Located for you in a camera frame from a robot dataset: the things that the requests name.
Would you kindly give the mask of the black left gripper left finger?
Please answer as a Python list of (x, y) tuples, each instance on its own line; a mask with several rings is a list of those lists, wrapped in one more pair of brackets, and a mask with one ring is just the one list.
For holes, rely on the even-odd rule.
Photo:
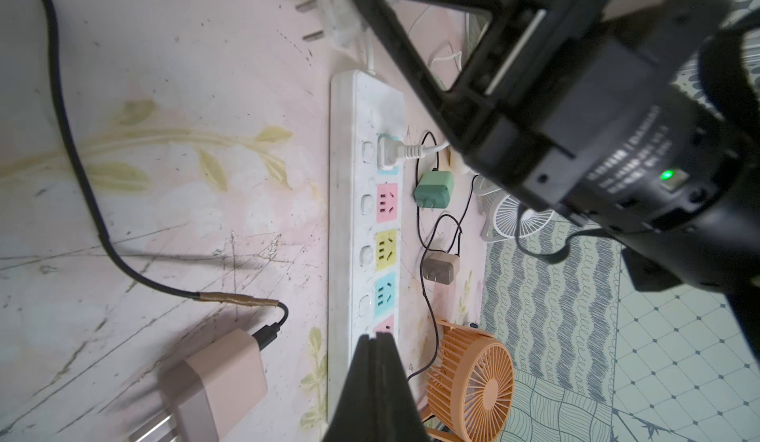
[(362, 335), (358, 339), (324, 442), (376, 440), (373, 351), (374, 340)]

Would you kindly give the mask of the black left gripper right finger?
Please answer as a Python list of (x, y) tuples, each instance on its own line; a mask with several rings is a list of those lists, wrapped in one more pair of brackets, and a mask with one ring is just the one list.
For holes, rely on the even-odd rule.
[(385, 332), (376, 335), (376, 440), (431, 440), (411, 393), (395, 340)]

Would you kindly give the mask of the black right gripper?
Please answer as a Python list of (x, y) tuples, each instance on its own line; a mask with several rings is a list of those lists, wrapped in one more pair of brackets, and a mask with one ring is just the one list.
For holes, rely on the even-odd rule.
[(759, 98), (742, 61), (752, 11), (664, 0), (492, 11), (470, 65), (459, 150), (527, 207), (591, 220), (635, 287), (759, 289)]

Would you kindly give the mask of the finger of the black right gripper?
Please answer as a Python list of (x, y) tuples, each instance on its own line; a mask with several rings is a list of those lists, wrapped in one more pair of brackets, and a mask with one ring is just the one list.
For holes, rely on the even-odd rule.
[[(448, 86), (431, 69), (400, 24), (398, 1), (467, 14), (483, 25)], [(551, 58), (583, 36), (611, 0), (352, 0), (362, 20), (413, 87), (453, 145), (477, 145), (495, 121), (516, 123), (516, 109)]]

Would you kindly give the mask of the white power strip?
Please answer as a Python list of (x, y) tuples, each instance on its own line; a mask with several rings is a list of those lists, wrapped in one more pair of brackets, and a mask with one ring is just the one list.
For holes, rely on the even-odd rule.
[(331, 82), (328, 414), (338, 408), (362, 335), (399, 334), (403, 174), (378, 166), (399, 138), (404, 96), (360, 70)]

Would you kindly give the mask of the pink usb charger plug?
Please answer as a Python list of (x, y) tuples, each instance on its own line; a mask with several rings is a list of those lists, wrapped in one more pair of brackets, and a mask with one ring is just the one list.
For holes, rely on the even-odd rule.
[(261, 351), (279, 327), (235, 329), (160, 374), (163, 409), (130, 441), (221, 441), (267, 394)]

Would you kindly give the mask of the brown usb charger plug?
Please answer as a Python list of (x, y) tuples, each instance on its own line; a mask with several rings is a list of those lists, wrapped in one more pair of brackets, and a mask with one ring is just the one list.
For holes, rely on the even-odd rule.
[(425, 280), (451, 285), (460, 270), (460, 257), (440, 251), (428, 253), (422, 261), (422, 275)]

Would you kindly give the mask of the white two-pin fan plug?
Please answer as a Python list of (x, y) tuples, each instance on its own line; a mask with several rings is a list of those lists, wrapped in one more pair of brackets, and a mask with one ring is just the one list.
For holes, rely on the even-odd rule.
[(322, 26), (303, 36), (304, 42), (327, 40), (336, 49), (348, 49), (368, 29), (352, 0), (307, 0), (296, 6), (298, 13), (314, 10)]

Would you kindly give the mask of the green usb charger plug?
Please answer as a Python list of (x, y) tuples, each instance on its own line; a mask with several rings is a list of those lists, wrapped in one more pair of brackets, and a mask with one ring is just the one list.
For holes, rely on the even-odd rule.
[(444, 210), (448, 207), (454, 189), (454, 176), (449, 171), (432, 170), (419, 180), (414, 199), (421, 209)]

